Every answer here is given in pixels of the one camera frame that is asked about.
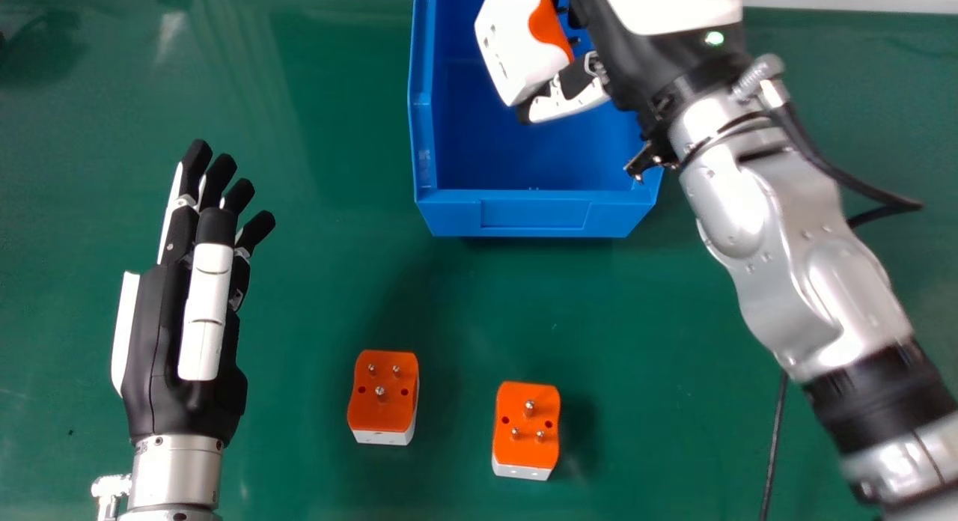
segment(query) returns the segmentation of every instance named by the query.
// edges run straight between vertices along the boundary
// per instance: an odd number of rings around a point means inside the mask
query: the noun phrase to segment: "orange power adapter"
[[[413,353],[364,350],[356,359],[346,414],[364,445],[409,445],[416,431],[418,360]]]
[[[504,382],[495,396],[492,472],[548,480],[558,463],[561,399],[551,385]]]

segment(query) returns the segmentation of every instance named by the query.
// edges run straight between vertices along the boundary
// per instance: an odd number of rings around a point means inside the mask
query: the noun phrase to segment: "robotic hand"
[[[627,172],[680,174],[747,326],[804,389],[858,499],[888,521],[958,518],[958,405],[852,231],[921,204],[815,150],[781,60],[745,50],[742,0],[569,0],[595,45],[578,60],[557,2],[483,3],[476,37],[500,98],[530,123],[605,98],[636,112],[646,146]],[[846,220],[838,184],[882,207]]]
[[[98,521],[213,521],[222,451],[246,408],[237,367],[240,319],[253,249],[273,230],[261,211],[237,232],[253,199],[229,155],[210,165],[196,140],[177,166],[156,265],[123,275],[110,375],[135,446],[133,471],[92,486]]]

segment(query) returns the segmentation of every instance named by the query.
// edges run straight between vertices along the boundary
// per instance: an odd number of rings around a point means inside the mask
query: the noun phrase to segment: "black cable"
[[[779,379],[778,401],[775,403],[775,419],[772,422],[772,439],[769,445],[769,466],[766,469],[766,487],[762,492],[762,510],[760,510],[759,521],[767,521],[769,518],[769,507],[772,502],[772,487],[775,484],[775,467],[778,460],[778,443],[781,436],[781,420],[784,419],[784,399],[788,393],[788,374],[781,372]]]
[[[866,210],[865,212],[848,218],[846,222],[849,228],[857,228],[859,225],[867,224],[879,218],[904,212],[914,212],[924,208],[924,204],[921,203],[921,201],[915,201],[883,190],[882,188],[871,186],[871,184],[859,180],[858,177],[846,173],[831,163],[828,163],[828,160],[825,160],[825,157],[818,152],[808,138],[808,133],[805,132],[805,128],[798,121],[793,105],[790,103],[773,109],[769,112],[769,116],[783,129],[795,145],[795,148],[798,149],[798,152],[800,152],[809,163],[817,167],[819,171],[828,175],[841,186],[845,186],[849,190],[855,191],[868,199],[882,204],[880,207]],[[771,505],[772,488],[775,484],[775,469],[778,460],[779,439],[781,436],[781,420],[784,418],[784,399],[786,398],[787,387],[788,374],[782,371],[779,382],[778,400],[775,405],[775,419],[772,423],[772,436],[769,445],[769,465],[766,467],[766,486],[762,493],[762,510],[759,512],[759,521],[767,521],[769,518],[769,507]]]

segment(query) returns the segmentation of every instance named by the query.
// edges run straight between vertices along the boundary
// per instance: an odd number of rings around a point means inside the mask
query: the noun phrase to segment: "blue bin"
[[[635,115],[611,103],[523,126],[486,74],[472,23],[483,0],[415,0],[409,126],[416,204],[436,237],[626,237],[656,203],[636,183]],[[568,25],[567,32],[573,33]],[[577,47],[591,48],[585,31]]]

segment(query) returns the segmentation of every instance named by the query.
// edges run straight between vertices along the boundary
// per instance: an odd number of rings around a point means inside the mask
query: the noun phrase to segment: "green tabletop surface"
[[[120,276],[153,262],[194,138],[232,153],[278,220],[242,310],[226,521],[757,517],[779,371],[674,175],[629,239],[431,237],[410,175],[411,3],[0,0],[0,519],[93,519],[91,481],[129,471],[109,378]],[[958,16],[745,23],[832,162],[927,201],[859,233],[958,386]],[[409,447],[346,425],[363,348],[420,359]],[[492,475],[504,380],[561,391],[548,483]],[[875,515],[795,387],[780,461],[772,520]]]

